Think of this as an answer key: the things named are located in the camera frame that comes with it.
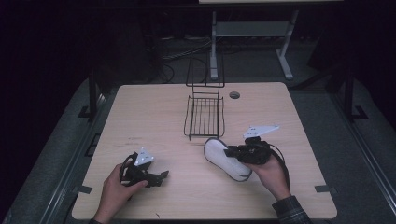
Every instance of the black wire basket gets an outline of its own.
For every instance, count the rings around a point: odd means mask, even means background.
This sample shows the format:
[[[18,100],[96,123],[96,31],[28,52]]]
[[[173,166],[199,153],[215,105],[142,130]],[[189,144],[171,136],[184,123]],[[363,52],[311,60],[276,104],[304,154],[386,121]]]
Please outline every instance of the black wire basket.
[[[225,86],[223,69],[221,76],[212,79],[208,72],[210,68],[202,68],[199,66],[202,63],[196,62],[191,56],[186,86],[191,87],[192,95],[187,103],[184,134],[190,140],[193,137],[221,137],[225,132],[224,100],[219,97],[220,89]]]

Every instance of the jacket sleeve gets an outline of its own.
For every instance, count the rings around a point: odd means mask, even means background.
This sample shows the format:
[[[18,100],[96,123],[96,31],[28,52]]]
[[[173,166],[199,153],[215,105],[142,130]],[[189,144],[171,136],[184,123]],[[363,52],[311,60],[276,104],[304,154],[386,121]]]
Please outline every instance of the jacket sleeve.
[[[95,219],[91,219],[88,224],[102,224],[102,223],[96,221]]]
[[[300,206],[295,196],[280,200],[273,204],[281,224],[311,224],[312,221]]]

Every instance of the round hole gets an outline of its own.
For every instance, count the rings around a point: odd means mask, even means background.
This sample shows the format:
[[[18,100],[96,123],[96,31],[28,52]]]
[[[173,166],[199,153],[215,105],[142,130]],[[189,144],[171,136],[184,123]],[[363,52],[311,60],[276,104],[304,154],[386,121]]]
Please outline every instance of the round hole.
[[[233,99],[238,99],[240,96],[241,96],[241,94],[239,94],[239,92],[237,92],[237,91],[230,92],[230,97]]]

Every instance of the white tag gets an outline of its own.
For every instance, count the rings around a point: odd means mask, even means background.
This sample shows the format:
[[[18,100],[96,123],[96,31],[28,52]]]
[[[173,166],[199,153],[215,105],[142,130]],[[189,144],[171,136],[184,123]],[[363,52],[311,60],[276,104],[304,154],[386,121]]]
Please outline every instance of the white tag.
[[[136,162],[134,163],[134,165],[138,166],[141,164],[148,163],[150,161],[154,161],[154,157],[151,156],[145,148],[141,147],[140,152],[137,155]]]
[[[260,136],[262,134],[274,131],[276,129],[279,129],[278,125],[273,125],[273,126],[250,126],[247,129],[247,131],[244,133],[244,138],[257,137],[257,136]]]

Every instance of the white object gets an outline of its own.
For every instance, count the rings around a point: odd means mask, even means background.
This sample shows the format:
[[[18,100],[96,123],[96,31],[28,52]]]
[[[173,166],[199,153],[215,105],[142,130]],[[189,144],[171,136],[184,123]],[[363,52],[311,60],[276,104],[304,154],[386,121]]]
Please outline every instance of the white object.
[[[154,157],[151,156],[151,154],[149,154],[149,152],[145,148],[141,147],[140,152],[137,155],[136,161],[134,162],[134,165],[138,166],[151,161],[154,161]]]
[[[272,126],[250,126],[244,133],[244,138],[257,137],[265,133],[279,129],[279,125]]]
[[[234,157],[227,157],[224,153],[227,146],[217,138],[207,139],[204,154],[208,161],[217,165],[232,179],[246,181],[251,175],[251,170]]]

